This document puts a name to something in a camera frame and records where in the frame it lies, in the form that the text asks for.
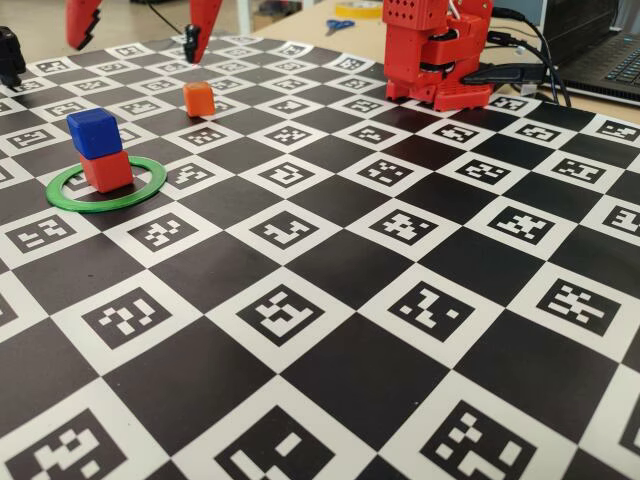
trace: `scissors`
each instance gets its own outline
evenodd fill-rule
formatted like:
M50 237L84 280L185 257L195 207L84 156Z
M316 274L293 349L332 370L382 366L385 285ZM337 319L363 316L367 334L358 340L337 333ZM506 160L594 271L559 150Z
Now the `scissors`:
M353 20L327 20L327 27L329 27L329 31L327 32L327 37L329 35L333 35L338 30L342 30L343 28L353 27L356 24Z

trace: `blue cube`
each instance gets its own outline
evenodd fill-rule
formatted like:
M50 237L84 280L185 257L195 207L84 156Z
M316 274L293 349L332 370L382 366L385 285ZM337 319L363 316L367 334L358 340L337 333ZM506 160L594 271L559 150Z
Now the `blue cube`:
M102 108L72 113L67 124L73 144L84 158L93 160L122 150L116 118Z

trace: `green ring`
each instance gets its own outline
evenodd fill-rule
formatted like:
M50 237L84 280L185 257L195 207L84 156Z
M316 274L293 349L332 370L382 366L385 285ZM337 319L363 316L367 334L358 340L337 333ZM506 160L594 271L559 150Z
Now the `green ring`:
M141 167L151 172L151 181L137 192L130 193L124 197L113 200L104 200L101 202L81 202L79 200L67 198L64 193L62 193L62 188L71 177L82 171L82 165L78 164L60 173L56 178L49 182L46 190L47 200L51 205L62 208L63 210L96 213L130 207L131 205L136 205L137 203L155 195L167 179L167 171L165 168L155 160L145 157L130 156L129 163L133 166Z

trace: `cable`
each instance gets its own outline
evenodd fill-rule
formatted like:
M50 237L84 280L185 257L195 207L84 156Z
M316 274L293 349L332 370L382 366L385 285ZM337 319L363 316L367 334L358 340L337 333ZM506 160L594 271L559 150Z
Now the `cable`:
M173 28L173 30L174 30L178 35L182 35L182 32L181 32L180 30L178 30L178 29L176 28L176 26L175 26L173 23L171 23L169 20L167 20L166 18L164 18L164 17L162 16L162 14L161 14L159 11L157 11L157 10L156 10L156 8L155 8L151 3L149 3L149 0L145 0L145 2L144 2L144 3L146 3L146 4L147 4L147 6L148 6L152 11L153 11L153 13L155 13L156 15L158 15L158 17L160 17L164 23L166 23L166 24L167 24L167 25L169 25L171 28Z

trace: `cube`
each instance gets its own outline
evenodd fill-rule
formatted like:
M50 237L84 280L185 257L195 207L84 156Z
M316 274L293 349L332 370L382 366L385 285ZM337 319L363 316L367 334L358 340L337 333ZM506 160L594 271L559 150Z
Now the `cube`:
M187 83L182 87L182 93L184 93L187 115L190 117L213 115L216 112L213 104L213 89L207 82Z
M94 159L80 155L80 163L87 181L100 193L133 183L133 173L126 150Z
M122 140L116 118L102 108L85 110L67 116L73 145L89 160L118 153Z

